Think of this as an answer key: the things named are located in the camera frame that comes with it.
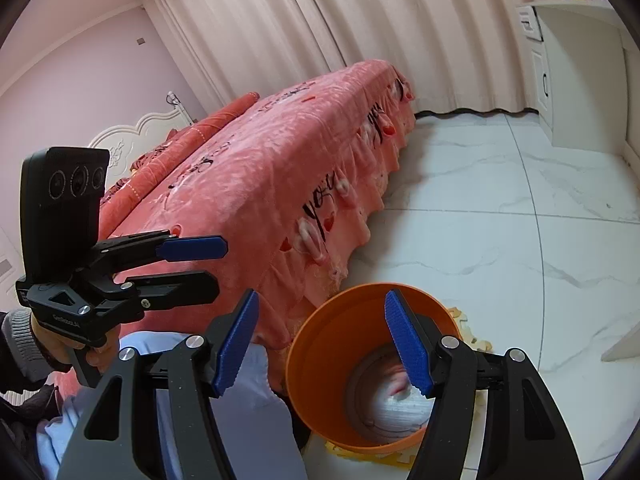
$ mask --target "person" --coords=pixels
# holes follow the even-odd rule
[[[44,478],[36,431],[41,420],[60,416],[56,389],[45,382],[53,371],[71,369],[68,348],[84,345],[46,330],[28,308],[0,312],[0,326],[0,393],[38,392],[21,406],[0,397],[0,463],[15,464],[25,479]],[[104,372],[119,350],[119,335],[120,326],[109,331],[103,347],[87,352],[87,362]]]
[[[94,390],[81,388],[59,407],[55,388],[44,383],[53,370],[70,369],[67,348],[81,345],[43,329],[29,309],[0,316],[0,391],[40,388],[19,408],[0,399],[0,468],[4,472],[11,466],[16,473],[6,478],[12,480],[55,480]],[[141,354],[163,352],[190,334],[136,332],[118,342],[119,335],[119,327],[109,332],[107,344],[88,352],[87,361],[103,372],[120,348],[132,346]],[[238,480],[306,480],[289,408],[271,390],[267,371],[266,349],[249,345],[234,385],[223,397],[210,400],[226,454]],[[158,392],[157,405],[166,478],[182,480],[168,392]]]

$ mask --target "light blue fabric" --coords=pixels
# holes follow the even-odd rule
[[[122,338],[120,347],[133,346],[141,354],[161,352],[173,348],[187,335],[136,332]],[[38,426],[38,455],[46,480],[56,478],[71,434],[93,393],[90,388],[82,388],[65,401],[62,416]],[[289,410],[267,382],[267,352],[262,346],[249,346],[235,384],[220,399],[211,399],[211,406],[238,480],[306,480]],[[168,480],[182,480],[168,392],[158,395],[158,424]]]

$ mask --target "person's hand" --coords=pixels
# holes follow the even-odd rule
[[[31,313],[31,329],[40,344],[47,349],[54,359],[62,364],[68,365],[70,363],[67,348],[75,348],[76,350],[84,348],[84,345],[78,341],[73,341],[41,327],[33,312]],[[106,336],[107,342],[104,346],[92,348],[86,353],[86,361],[91,366],[98,368],[100,373],[106,371],[120,349],[120,325],[109,330]]]

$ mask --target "curtain fold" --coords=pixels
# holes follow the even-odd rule
[[[207,111],[364,59],[411,80],[414,109],[535,107],[514,8],[531,0],[145,0]]]

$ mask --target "blue fingertip pad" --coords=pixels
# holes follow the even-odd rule
[[[168,262],[217,260],[226,255],[228,245],[222,236],[171,238],[156,248],[156,255]]]
[[[429,374],[429,355],[420,341],[418,333],[409,319],[399,298],[391,290],[385,298],[385,320],[394,340],[402,365],[411,384],[426,396],[433,387]]]
[[[219,396],[222,396],[225,390],[233,386],[236,381],[236,375],[251,342],[255,325],[258,323],[259,310],[260,299],[253,291],[246,298],[240,314],[218,353],[218,367],[213,388]]]

